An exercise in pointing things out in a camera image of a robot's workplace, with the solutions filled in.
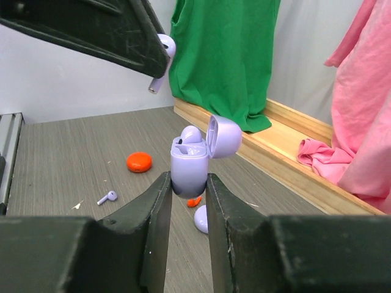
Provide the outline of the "lilac earbud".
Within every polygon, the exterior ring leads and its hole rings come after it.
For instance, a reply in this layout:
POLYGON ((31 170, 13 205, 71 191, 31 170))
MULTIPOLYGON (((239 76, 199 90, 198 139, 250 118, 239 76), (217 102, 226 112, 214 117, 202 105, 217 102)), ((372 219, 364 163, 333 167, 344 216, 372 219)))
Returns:
POLYGON ((175 41, 166 34, 157 34, 160 45, 158 45, 157 59, 148 67, 147 75, 152 81, 148 86, 149 92, 157 94, 168 75, 172 61, 174 59, 177 46, 175 41))
POLYGON ((113 190, 109 191, 104 197, 97 201, 97 205, 102 205, 106 201, 116 201, 118 199, 118 195, 113 190))
POLYGON ((185 127, 180 135, 178 140, 179 145, 193 144, 193 143, 201 143, 203 140, 201 132, 199 128, 189 125, 185 127))

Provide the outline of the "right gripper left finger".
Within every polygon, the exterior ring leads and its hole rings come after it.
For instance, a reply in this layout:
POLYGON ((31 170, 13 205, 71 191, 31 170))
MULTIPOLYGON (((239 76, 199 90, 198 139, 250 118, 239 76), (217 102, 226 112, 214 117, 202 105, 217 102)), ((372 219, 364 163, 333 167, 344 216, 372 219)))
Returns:
POLYGON ((162 292, 169 172, 112 214, 1 217, 2 292, 162 292))

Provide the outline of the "lilac earbud on table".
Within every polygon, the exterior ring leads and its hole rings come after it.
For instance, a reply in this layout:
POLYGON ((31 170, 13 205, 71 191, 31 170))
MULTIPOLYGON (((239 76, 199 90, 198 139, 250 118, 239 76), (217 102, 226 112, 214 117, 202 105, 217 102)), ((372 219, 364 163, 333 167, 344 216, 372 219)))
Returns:
POLYGON ((109 191, 104 197, 97 201, 97 205, 102 205, 106 201, 116 201, 118 199, 118 195, 113 190, 109 191))

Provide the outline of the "orange earbud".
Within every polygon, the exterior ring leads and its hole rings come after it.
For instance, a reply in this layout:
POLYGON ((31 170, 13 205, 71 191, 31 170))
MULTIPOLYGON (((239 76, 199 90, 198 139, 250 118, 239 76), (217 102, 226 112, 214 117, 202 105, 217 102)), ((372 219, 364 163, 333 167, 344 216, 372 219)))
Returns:
POLYGON ((187 201, 187 207, 194 208, 196 207, 202 200, 202 197, 199 196, 197 198, 192 198, 187 201))

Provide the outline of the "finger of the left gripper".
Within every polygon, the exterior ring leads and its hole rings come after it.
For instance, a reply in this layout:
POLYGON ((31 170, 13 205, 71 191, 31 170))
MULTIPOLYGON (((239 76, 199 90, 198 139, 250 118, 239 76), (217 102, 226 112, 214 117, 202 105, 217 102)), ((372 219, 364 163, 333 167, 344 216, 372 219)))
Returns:
POLYGON ((164 32, 140 0, 2 0, 1 24, 146 75, 164 32))

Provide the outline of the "lilac round charging case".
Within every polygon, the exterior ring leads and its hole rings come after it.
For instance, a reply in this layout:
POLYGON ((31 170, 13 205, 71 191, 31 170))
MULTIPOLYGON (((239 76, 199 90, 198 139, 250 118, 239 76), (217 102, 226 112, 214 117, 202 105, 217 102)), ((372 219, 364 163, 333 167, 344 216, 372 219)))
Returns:
POLYGON ((194 214, 194 224, 196 228, 204 234, 208 234, 208 220, 206 206, 200 206, 194 214))

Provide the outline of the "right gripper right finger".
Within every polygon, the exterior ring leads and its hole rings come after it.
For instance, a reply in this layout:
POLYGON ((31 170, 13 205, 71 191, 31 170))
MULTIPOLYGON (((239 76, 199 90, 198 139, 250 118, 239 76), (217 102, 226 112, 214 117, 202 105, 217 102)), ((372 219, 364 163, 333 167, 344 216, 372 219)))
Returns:
POLYGON ((389 292, 390 217, 265 216, 206 182, 215 292, 389 292))

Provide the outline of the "wooden clothes rack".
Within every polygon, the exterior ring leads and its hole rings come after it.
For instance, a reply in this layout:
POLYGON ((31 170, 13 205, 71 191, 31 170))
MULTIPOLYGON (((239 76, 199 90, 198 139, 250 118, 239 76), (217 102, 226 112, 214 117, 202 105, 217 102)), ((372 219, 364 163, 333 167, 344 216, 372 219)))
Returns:
POLYGON ((267 101, 264 113, 272 126, 254 134, 244 133, 239 156, 327 214, 382 213, 297 161, 302 140, 331 142, 330 125, 273 100, 267 101))

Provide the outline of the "pink t-shirt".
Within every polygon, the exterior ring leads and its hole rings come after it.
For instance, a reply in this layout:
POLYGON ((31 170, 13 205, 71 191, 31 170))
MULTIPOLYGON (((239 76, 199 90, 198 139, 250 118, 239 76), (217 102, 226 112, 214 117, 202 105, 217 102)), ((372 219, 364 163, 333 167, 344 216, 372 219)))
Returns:
POLYGON ((304 139, 298 161, 390 212, 390 2, 364 1, 326 60, 337 69, 331 144, 304 139))

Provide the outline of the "aluminium corner post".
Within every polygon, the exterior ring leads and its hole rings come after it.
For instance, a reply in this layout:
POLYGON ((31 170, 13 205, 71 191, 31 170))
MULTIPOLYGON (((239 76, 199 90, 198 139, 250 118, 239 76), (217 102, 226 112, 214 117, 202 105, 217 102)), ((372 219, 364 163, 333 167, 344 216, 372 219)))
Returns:
POLYGON ((21 113, 1 115, 1 215, 7 212, 22 125, 21 113))

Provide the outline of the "orange round charging case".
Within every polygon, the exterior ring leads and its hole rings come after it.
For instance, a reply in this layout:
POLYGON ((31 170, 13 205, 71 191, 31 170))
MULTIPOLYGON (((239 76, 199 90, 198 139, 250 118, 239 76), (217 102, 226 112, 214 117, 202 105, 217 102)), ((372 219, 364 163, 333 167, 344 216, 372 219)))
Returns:
POLYGON ((144 152, 135 152, 126 159, 126 166, 133 173, 143 173, 151 169, 152 157, 144 152))

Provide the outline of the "lilac earbud charging case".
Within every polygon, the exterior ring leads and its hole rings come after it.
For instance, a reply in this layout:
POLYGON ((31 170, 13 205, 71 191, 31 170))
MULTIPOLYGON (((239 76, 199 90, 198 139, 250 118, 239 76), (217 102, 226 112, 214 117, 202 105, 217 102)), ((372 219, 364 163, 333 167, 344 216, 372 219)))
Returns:
POLYGON ((173 192, 188 200, 203 194, 210 159, 223 159, 239 150, 242 130, 234 121, 212 115, 201 143, 179 145, 179 138, 173 139, 170 149, 171 182, 173 192))

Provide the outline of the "green tank top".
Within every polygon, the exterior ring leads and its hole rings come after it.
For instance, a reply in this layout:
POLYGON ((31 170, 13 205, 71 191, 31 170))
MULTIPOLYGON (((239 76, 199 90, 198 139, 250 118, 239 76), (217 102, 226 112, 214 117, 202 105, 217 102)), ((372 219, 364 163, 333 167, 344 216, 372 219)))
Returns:
POLYGON ((172 95, 228 118, 250 133, 268 129, 279 1, 177 1, 170 35, 177 51, 172 95))

